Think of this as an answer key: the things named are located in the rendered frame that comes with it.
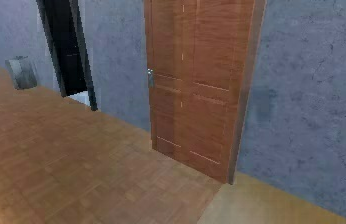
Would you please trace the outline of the brown wooden room door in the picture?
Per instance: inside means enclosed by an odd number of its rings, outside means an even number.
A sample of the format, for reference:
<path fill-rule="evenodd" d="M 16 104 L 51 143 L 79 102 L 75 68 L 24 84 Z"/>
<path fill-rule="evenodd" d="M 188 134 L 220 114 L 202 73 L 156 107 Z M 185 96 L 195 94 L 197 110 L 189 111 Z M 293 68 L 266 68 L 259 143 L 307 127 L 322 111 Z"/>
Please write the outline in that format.
<path fill-rule="evenodd" d="M 144 0 L 154 150 L 232 183 L 268 0 Z"/>

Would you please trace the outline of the black door frame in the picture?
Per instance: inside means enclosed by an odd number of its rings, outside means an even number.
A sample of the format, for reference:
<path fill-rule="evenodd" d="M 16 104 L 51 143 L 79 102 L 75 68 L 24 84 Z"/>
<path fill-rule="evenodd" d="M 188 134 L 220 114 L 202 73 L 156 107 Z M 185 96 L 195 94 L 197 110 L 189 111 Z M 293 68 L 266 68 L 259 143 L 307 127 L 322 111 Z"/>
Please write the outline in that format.
<path fill-rule="evenodd" d="M 98 110 L 78 0 L 36 0 L 62 97 L 87 92 Z"/>

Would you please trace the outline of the scuffed grey metal trash can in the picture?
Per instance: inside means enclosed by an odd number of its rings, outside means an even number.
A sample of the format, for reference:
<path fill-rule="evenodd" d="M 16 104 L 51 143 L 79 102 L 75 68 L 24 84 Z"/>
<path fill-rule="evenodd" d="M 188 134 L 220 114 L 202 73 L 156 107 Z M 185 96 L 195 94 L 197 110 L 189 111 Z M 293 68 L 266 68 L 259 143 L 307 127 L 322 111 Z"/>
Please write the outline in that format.
<path fill-rule="evenodd" d="M 16 56 L 5 61 L 13 87 L 17 90 L 37 86 L 36 76 L 28 56 Z"/>

